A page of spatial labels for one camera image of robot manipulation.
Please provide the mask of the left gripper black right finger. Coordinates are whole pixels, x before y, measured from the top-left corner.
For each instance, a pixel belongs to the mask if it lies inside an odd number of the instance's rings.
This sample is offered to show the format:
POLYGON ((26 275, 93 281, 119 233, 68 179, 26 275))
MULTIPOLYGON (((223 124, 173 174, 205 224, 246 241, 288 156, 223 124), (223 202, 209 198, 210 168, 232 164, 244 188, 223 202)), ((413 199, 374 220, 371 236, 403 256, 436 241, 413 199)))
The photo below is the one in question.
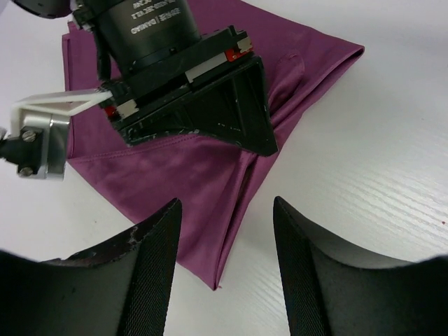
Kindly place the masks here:
POLYGON ((290 334, 447 334, 446 256, 412 263, 369 251, 282 197, 273 224, 290 334))

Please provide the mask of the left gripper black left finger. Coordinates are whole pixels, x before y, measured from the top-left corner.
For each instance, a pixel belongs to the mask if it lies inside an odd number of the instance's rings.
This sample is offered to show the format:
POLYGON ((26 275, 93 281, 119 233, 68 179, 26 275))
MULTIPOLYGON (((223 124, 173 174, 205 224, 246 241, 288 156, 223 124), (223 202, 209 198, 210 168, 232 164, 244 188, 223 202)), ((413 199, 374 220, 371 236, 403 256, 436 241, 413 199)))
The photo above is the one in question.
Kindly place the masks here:
POLYGON ((182 204, 67 259, 1 253, 2 335, 162 335, 182 204))

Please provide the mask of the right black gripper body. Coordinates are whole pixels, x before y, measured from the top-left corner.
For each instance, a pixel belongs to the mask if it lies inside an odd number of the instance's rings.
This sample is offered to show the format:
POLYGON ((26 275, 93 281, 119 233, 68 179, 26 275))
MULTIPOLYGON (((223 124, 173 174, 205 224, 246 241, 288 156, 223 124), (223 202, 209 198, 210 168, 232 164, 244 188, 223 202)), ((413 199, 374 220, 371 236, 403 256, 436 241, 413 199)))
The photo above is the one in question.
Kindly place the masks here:
POLYGON ((219 66, 254 55, 248 34, 233 26, 200 34, 186 1, 76 1, 71 10, 93 37, 99 89, 112 93, 99 105, 114 126, 139 101, 198 86, 219 66))

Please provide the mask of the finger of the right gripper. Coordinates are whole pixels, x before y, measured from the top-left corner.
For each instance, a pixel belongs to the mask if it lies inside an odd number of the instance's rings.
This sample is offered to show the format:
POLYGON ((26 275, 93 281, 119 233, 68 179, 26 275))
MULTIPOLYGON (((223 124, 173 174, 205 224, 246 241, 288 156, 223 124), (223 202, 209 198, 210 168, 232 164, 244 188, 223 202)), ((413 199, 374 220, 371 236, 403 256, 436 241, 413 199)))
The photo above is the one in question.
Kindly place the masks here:
POLYGON ((262 59, 249 55, 232 66, 223 64, 206 79, 138 101, 136 113, 115 120, 115 130, 130 146, 192 134, 261 156, 276 153, 262 59))

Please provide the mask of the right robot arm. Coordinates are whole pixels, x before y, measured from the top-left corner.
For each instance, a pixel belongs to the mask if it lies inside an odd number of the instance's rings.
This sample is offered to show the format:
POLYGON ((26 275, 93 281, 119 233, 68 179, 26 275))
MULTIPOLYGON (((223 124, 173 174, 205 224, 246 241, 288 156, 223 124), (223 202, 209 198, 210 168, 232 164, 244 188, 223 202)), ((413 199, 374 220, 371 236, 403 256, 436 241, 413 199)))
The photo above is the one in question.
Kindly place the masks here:
POLYGON ((263 61, 245 31, 201 35, 186 1, 19 1, 35 16, 71 15, 89 31, 101 107, 125 143, 199 134, 261 156, 277 152, 263 61))

